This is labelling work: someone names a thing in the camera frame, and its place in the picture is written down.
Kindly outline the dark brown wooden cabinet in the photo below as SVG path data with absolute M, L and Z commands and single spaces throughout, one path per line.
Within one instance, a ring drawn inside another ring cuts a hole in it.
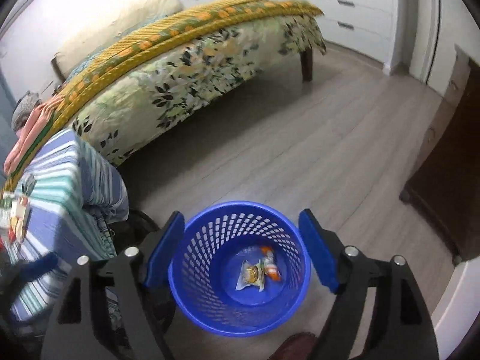
M 445 131 L 399 196 L 439 233 L 456 265 L 479 256 L 479 66 L 468 67 Z

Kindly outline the dark wooden bed leg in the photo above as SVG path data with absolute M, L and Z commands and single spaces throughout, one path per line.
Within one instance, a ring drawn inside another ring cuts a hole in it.
M 299 55 L 303 82 L 311 82 L 313 73 L 313 50 L 312 48 L 307 48 L 300 52 Z

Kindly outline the blue green striped tablecloth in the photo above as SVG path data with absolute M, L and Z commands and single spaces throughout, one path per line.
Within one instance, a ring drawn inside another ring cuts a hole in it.
M 49 310 L 71 267 L 81 255 L 93 261 L 113 258 L 110 224 L 128 218 L 128 193 L 118 171 L 72 129 L 52 136 L 27 166 L 16 186 L 32 176 L 26 235 L 6 247 L 11 263 L 54 253 L 58 266 L 27 283 L 12 306 L 22 322 Z

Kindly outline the floral bed sheet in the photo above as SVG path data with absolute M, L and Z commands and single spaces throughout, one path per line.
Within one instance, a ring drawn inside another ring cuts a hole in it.
M 277 16 L 221 28 L 128 72 L 68 125 L 119 166 L 196 111 L 309 49 L 326 52 L 311 16 Z

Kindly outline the grey knitted garment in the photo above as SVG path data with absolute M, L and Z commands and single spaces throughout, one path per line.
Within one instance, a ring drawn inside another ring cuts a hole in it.
M 16 103 L 16 107 L 11 116 L 11 129 L 18 133 L 24 127 L 33 109 L 41 104 L 38 93 L 27 91 Z

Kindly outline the white drawer cabinet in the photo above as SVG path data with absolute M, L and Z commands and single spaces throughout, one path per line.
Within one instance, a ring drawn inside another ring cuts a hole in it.
M 311 0 L 324 38 L 380 63 L 389 59 L 393 0 Z

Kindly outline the folded pink cloth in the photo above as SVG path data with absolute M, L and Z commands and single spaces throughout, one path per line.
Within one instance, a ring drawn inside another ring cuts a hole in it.
M 16 133 L 18 141 L 5 159 L 3 170 L 7 176 L 11 175 L 17 168 L 20 160 L 37 139 L 43 128 L 47 126 L 47 123 L 63 99 L 64 95 L 56 94 L 47 101 L 41 101 L 41 104 L 33 109 L 24 127 Z

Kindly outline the blue plastic waste basket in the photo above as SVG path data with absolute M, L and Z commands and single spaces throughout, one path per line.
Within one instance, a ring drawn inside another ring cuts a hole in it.
M 222 336 L 256 336 L 298 310 L 311 278 L 298 228 L 256 202 L 225 202 L 191 218 L 168 280 L 185 316 Z

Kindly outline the burger print snack wrapper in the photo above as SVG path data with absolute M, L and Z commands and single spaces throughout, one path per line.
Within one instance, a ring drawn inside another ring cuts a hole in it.
M 264 265 L 261 260 L 256 264 L 252 264 L 245 260 L 241 264 L 235 289 L 241 291 L 247 287 L 254 286 L 262 292 L 264 291 L 264 277 Z

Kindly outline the yellow orange patterned blanket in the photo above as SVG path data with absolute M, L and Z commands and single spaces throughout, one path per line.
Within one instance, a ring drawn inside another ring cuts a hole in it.
M 94 96 L 134 68 L 216 30 L 276 16 L 322 16 L 323 10 L 306 0 L 216 0 L 159 19 L 107 47 L 60 91 L 60 102 L 17 159 L 3 188 L 12 191 L 24 169 L 46 142 L 61 130 Z

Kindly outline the white wardrobe door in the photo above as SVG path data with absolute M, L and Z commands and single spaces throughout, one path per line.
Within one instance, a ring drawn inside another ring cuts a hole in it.
M 457 52 L 479 62 L 479 27 L 462 0 L 413 0 L 415 41 L 409 73 L 444 95 Z

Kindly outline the orange white snack wrapper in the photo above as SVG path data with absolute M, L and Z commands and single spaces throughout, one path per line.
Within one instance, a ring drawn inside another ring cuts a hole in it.
M 260 248 L 263 254 L 263 265 L 264 265 L 264 273 L 265 275 L 270 278 L 272 281 L 280 282 L 281 281 L 281 273 L 279 271 L 275 252 L 272 247 L 270 246 L 262 246 Z

